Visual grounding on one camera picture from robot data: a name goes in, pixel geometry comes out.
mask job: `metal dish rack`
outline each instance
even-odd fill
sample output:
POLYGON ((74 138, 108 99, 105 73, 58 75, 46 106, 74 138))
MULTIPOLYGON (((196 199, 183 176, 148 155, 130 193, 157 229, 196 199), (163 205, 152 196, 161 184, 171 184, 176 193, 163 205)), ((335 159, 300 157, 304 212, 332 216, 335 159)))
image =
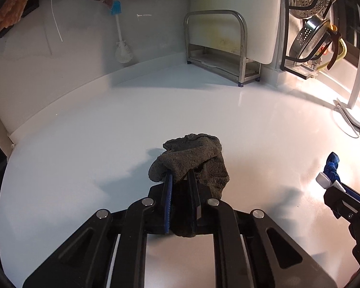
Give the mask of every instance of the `metal dish rack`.
POLYGON ((184 35, 186 47, 186 61, 188 64, 205 68, 234 82, 239 87, 259 80, 261 64, 246 57, 247 54, 247 24, 242 15, 232 10, 210 10, 190 12, 184 18, 184 35), (206 46, 190 44, 189 17, 193 15, 229 14, 237 18, 240 23, 240 56, 206 46))
MULTIPOLYGON (((320 51, 320 53, 318 55, 315 55, 315 54, 319 51, 319 49, 322 47, 322 45, 326 42, 326 40, 327 40, 326 34, 320 39, 318 44, 315 46, 315 48, 310 52, 310 54, 307 57, 298 59, 295 57, 288 56, 287 55, 287 46, 288 46, 288 32, 289 32, 289 10, 295 9, 295 10, 299 10, 299 11, 308 11, 308 10, 315 8, 317 2, 318 2, 318 0, 313 0, 311 5, 301 7, 301 6, 291 6, 289 4, 289 0, 285 0, 284 46, 283 46, 283 51, 282 51, 282 59, 281 59, 280 69, 283 71, 288 71, 288 72, 290 72, 296 76, 299 76, 300 78, 303 78, 303 79, 308 79, 308 78, 313 77, 316 74, 316 71, 309 68, 308 66, 306 66, 304 64, 301 64, 299 66, 294 66, 294 63, 295 62, 305 63, 309 60, 319 59, 324 54, 324 52, 327 50, 327 48, 331 44, 331 41, 329 41, 325 44, 325 46, 323 47, 323 49, 320 51)), ((325 9, 325 11, 323 12, 324 18, 327 15, 331 5, 332 5, 332 0, 328 0, 328 6, 325 9)))

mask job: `yellow cable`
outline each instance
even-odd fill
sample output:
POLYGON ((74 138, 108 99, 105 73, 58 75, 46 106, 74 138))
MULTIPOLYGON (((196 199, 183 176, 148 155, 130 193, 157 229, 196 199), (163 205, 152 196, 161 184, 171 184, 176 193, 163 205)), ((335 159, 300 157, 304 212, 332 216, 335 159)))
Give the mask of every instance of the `yellow cable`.
MULTIPOLYGON (((336 58, 336 62, 343 59, 346 54, 347 54, 347 45, 346 43, 344 42, 344 40, 341 38, 340 40, 340 44, 341 46, 343 47, 343 51, 341 52, 341 54, 336 58)), ((327 67, 329 64, 329 62, 323 64, 323 65, 320 65, 319 67, 316 68, 316 71, 320 71, 320 70, 323 70, 325 67, 327 67)))

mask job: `white cable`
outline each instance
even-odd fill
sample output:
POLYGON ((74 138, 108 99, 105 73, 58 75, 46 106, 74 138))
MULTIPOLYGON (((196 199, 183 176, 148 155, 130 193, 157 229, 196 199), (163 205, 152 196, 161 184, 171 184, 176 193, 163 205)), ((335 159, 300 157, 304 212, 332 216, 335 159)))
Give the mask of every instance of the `white cable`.
POLYGON ((61 34, 60 34, 60 32, 59 32, 59 28, 58 28, 58 24, 57 24, 57 22, 56 22, 55 14, 53 13, 52 0, 51 0, 51 10, 52 10, 53 20, 55 21, 56 29, 58 30, 59 37, 60 37, 60 40, 61 40, 61 42, 62 42, 62 37, 61 37, 61 34))

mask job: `window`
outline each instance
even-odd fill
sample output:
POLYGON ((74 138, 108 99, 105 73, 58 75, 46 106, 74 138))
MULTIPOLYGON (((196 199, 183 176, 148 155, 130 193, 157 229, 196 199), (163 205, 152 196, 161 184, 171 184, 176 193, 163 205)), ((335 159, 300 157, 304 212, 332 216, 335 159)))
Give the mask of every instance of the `window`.
POLYGON ((345 59, 357 67, 360 53, 360 19, 355 0, 337 0, 333 6, 334 24, 347 45, 345 59))

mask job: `brown towel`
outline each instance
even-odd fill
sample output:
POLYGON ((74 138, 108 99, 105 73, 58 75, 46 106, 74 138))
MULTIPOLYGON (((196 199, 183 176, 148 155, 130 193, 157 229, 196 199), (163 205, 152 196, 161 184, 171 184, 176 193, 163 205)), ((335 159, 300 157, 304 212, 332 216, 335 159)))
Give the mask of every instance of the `brown towel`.
POLYGON ((0 31, 8 28, 21 19, 28 0, 6 0, 0 9, 0 31))
POLYGON ((208 186, 214 198, 221 199, 229 175, 224 164, 222 145, 216 136, 189 134, 169 140, 163 147, 166 151, 158 156, 149 169, 151 181, 162 181, 167 169, 170 169, 176 184, 190 169, 195 169, 196 180, 208 186))

